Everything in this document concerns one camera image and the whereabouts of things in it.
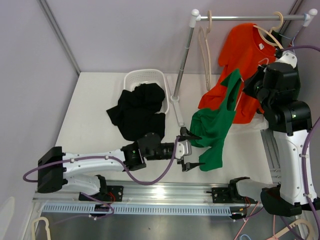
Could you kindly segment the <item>black t shirt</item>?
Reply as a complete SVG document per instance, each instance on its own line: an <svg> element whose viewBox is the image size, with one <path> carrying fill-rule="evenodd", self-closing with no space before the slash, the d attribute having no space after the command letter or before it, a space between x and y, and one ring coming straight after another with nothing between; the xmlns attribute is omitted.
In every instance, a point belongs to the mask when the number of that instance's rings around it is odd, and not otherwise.
<svg viewBox="0 0 320 240"><path fill-rule="evenodd" d="M106 113L127 141L137 141L148 133L163 139L166 114L160 110L164 99L165 92L158 84L141 84L133 91L124 89L117 105Z"/></svg>

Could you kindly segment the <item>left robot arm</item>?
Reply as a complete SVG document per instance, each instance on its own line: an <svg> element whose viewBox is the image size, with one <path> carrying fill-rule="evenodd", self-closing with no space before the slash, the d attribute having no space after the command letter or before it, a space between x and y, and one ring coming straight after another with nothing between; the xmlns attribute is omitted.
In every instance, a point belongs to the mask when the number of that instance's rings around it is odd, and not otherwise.
<svg viewBox="0 0 320 240"><path fill-rule="evenodd" d="M184 162L192 153L192 140L201 140L186 127L180 128L176 143L162 143L154 132L145 134L135 142L113 151L94 154L63 152L62 147L52 147L38 160L37 192L40 194L58 191L79 192L101 201L107 197L108 188L103 176L94 172L126 172L143 169L147 161L174 160L187 172L200 163Z"/></svg>

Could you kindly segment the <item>pink wire hanger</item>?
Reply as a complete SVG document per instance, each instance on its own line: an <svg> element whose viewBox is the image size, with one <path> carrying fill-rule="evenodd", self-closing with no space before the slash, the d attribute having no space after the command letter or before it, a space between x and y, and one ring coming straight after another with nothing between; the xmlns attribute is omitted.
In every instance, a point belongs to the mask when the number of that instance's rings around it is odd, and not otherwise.
<svg viewBox="0 0 320 240"><path fill-rule="evenodd" d="M258 63L259 63L259 66L261 66L262 64L268 64L268 63L269 63L269 59L268 59L268 58L263 58L263 59L262 59L262 60L260 60ZM239 95L238 100L237 100L237 102L236 102L236 105L235 105L234 111L236 111L236 110L237 110L238 105L239 105L239 103L240 103L240 101L241 101L242 95L243 95L243 91L241 91L241 92L240 92L240 95Z"/></svg>

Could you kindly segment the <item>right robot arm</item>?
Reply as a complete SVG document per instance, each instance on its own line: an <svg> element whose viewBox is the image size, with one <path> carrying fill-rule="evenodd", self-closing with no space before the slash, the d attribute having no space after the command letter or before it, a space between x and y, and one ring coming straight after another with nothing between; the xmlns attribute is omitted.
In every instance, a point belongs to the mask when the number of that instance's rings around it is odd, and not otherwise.
<svg viewBox="0 0 320 240"><path fill-rule="evenodd" d="M261 202L265 210L282 217L319 210L320 198L313 186L309 144L313 130L307 103L295 99L298 71L288 63L263 64L244 82L243 92L257 99L275 138L281 169L278 184L249 177L230 180L227 196L232 202L244 197Z"/></svg>

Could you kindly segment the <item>orange t shirt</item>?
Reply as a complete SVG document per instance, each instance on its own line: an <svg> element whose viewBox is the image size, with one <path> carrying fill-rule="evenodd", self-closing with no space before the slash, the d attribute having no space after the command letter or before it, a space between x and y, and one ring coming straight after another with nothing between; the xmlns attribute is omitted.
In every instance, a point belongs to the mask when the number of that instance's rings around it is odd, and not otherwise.
<svg viewBox="0 0 320 240"><path fill-rule="evenodd" d="M275 52L276 48L261 38L256 24L242 23L233 27L218 58L218 65L223 67L218 82L202 96L198 108L218 109L227 92L221 82L236 69L247 80L257 71L260 60L268 58L269 63L273 63Z"/></svg>

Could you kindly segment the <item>beige wooden hanger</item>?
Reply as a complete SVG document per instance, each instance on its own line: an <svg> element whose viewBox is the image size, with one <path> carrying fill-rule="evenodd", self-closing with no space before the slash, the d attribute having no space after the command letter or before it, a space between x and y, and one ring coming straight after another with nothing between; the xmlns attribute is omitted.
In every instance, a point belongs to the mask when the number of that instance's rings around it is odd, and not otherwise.
<svg viewBox="0 0 320 240"><path fill-rule="evenodd" d="M208 26L204 29L202 26L198 29L197 39L198 45L201 50L203 66L204 66L204 74L205 74L205 86L206 90L209 91L211 89L211 80L212 80L212 61L211 61L211 51L208 43L208 35L212 30L212 11L207 11L208 17Z"/></svg>

